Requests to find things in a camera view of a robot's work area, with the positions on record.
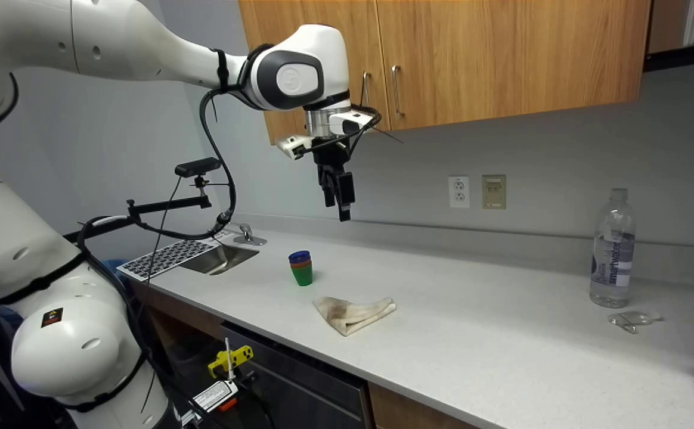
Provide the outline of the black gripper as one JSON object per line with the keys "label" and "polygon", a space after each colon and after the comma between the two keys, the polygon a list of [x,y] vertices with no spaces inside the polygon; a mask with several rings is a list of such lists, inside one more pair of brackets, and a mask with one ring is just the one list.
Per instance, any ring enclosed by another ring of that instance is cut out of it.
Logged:
{"label": "black gripper", "polygon": [[338,223],[351,219],[351,206],[356,204],[353,174],[345,169],[351,159],[351,145],[345,139],[316,139],[313,145],[313,158],[316,165],[316,182],[323,194],[323,208],[338,204]]}

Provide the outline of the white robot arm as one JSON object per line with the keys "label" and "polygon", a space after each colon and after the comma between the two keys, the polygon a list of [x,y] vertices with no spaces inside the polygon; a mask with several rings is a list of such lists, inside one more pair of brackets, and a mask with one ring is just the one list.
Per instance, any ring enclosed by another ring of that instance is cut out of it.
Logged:
{"label": "white robot arm", "polygon": [[[345,40],[323,25],[228,55],[172,33],[141,0],[0,0],[0,124],[16,108],[22,66],[184,82],[255,109],[302,108],[315,140],[351,131]],[[110,275],[3,180],[0,305],[22,317],[9,347],[16,386],[59,403],[78,429],[165,429],[173,420]]]}

